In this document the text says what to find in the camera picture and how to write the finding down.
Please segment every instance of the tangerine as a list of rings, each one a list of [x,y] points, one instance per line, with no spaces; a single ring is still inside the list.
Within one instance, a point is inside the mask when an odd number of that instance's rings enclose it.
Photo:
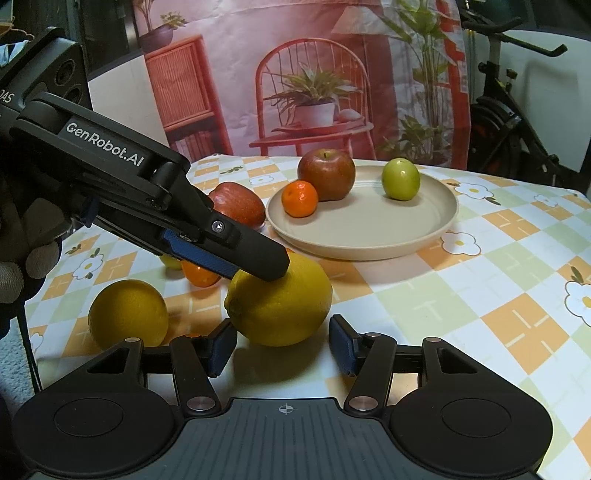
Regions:
[[[186,260],[181,260],[181,267],[183,269],[185,278],[187,278],[187,280],[189,280],[189,282],[191,282],[196,287],[211,287],[221,278],[217,273],[205,270],[205,268],[199,267],[198,265],[195,265],[191,262],[187,262]]]
[[[318,192],[307,181],[292,181],[281,193],[281,204],[289,216],[304,218],[316,211]]]

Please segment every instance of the printed fabric backdrop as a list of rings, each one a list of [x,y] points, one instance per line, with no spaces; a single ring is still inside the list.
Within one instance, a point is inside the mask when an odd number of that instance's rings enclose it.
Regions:
[[[451,0],[134,0],[171,147],[466,167],[462,29]]]

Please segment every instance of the red wooden cabinet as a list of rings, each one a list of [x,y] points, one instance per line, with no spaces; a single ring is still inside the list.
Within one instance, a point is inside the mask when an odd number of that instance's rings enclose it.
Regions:
[[[203,37],[197,35],[153,51],[145,61],[171,148],[191,161],[213,153],[231,155]]]

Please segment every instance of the beige plate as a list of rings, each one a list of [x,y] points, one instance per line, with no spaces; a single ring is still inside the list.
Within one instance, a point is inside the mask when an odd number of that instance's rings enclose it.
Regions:
[[[283,189],[267,204],[277,234],[301,250],[342,260],[401,257],[432,244],[447,231],[459,210],[456,196],[438,180],[421,173],[415,198],[386,197],[384,165],[357,166],[353,190],[337,202],[321,202],[306,218],[292,218],[281,204]]]

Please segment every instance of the black handlebar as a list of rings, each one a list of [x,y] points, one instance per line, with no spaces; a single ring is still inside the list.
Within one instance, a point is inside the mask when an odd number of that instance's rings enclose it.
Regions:
[[[504,41],[506,43],[512,43],[513,45],[517,45],[518,47],[526,48],[527,50],[534,51],[536,53],[541,53],[546,57],[556,58],[560,57],[563,53],[567,52],[569,49],[565,44],[562,44],[556,47],[554,50],[546,50],[545,48],[538,47],[536,45],[532,45],[531,43],[527,43],[523,40],[518,40],[517,38],[508,37],[507,35],[496,35],[499,40]]]
[[[483,35],[492,35],[495,33],[506,32],[507,30],[515,28],[521,25],[522,23],[523,20],[521,19],[521,17],[511,18],[511,20],[499,25],[487,25],[479,22],[466,21],[462,22],[462,28],[465,28],[467,30],[473,30],[475,32],[482,33]]]

